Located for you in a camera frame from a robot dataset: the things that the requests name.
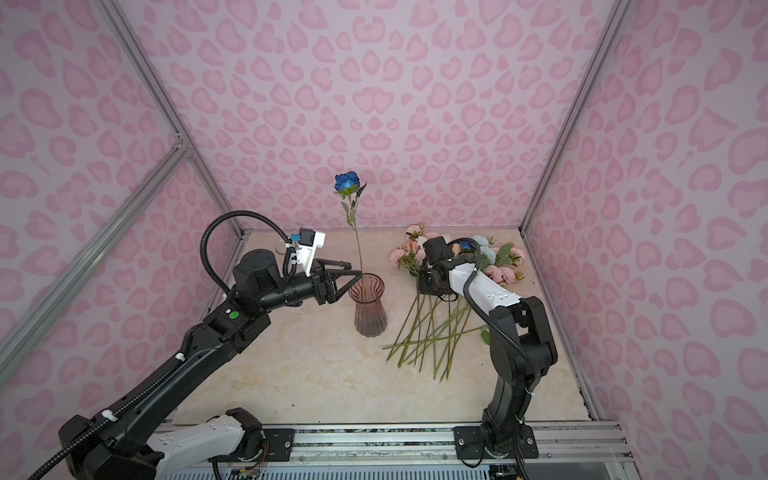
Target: marble tabletop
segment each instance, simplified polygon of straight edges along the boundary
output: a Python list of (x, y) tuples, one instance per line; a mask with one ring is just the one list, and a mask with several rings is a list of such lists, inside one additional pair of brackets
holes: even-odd
[[(482, 234), (523, 248), (517, 230), (440, 230), (453, 238)], [(317, 256), (359, 265), (351, 230), (326, 232)], [(177, 425), (206, 422), (228, 409), (243, 407), (263, 423), (391, 423), (470, 422), (481, 418), (495, 389), (496, 371), (488, 346), (478, 332), (464, 335), (455, 351), (449, 380), (432, 379), (431, 366), (398, 369), (386, 362), (382, 347), (390, 345), (415, 297), (415, 279), (389, 265), (389, 254), (404, 241), (402, 229), (360, 231), (365, 271), (385, 282), (382, 303), (389, 317), (386, 331), (366, 338), (355, 330), (355, 305), (344, 296), (332, 305), (307, 300), (298, 308), (270, 314), (272, 325), (242, 354), (218, 369), (179, 406)], [(275, 250), (273, 232), (253, 232), (243, 252)], [(525, 280), (510, 288), (522, 297), (544, 299), (538, 279), (526, 262)], [(467, 329), (482, 321), (473, 313)], [(562, 343), (552, 328), (560, 353), (536, 390), (527, 420), (588, 420)]]

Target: wall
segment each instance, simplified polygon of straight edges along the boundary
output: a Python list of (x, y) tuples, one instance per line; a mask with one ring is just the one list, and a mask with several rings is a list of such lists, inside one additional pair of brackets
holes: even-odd
[(643, 0), (531, 245), (646, 479), (768, 476), (768, 4)]
[(517, 225), (613, 0), (122, 2), (235, 207)]
[[(178, 349), (213, 292), (198, 245), (216, 216), (183, 164), (0, 392), (1, 477), (27, 478), (60, 449), (63, 422), (94, 415)], [(220, 273), (233, 242), (225, 227), (211, 237)]]
[(4, 2), (0, 59), (1, 345), (170, 139), (88, 0)]

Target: white arm segment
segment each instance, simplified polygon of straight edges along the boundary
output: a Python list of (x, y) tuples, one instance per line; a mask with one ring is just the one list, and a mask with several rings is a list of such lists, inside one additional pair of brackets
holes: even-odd
[[(464, 295), (464, 284), (474, 269), (474, 263), (463, 263), (451, 270), (449, 277), (451, 289), (458, 295)], [(469, 285), (469, 295), (486, 313), (497, 306), (515, 305), (520, 302), (521, 298), (499, 286), (481, 271), (478, 271), (477, 276)]]
[(304, 269), (304, 275), (310, 275), (312, 262), (315, 260), (315, 252), (318, 248), (322, 248), (325, 242), (326, 235), (323, 232), (315, 232), (315, 240), (311, 247), (293, 242), (293, 247), (296, 249), (296, 262)]
[(240, 422), (229, 415), (222, 415), (188, 429), (154, 433), (147, 440), (147, 445), (155, 452), (165, 454), (157, 464), (155, 478), (160, 480), (208, 458), (228, 455), (237, 449), (243, 434)]

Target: leaf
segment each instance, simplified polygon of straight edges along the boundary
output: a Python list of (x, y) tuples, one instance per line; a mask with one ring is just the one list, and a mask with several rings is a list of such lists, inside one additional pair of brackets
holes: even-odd
[(498, 255), (501, 257), (509, 257), (509, 252), (511, 252), (512, 247), (509, 243), (506, 245), (502, 245), (502, 248), (498, 249)]

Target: vase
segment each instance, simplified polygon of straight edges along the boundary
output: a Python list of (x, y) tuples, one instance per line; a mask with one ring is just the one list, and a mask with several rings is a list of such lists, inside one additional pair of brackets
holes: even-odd
[(383, 294), (384, 280), (373, 273), (364, 273), (349, 289), (349, 296), (355, 301), (355, 328), (360, 335), (378, 336), (386, 328)]

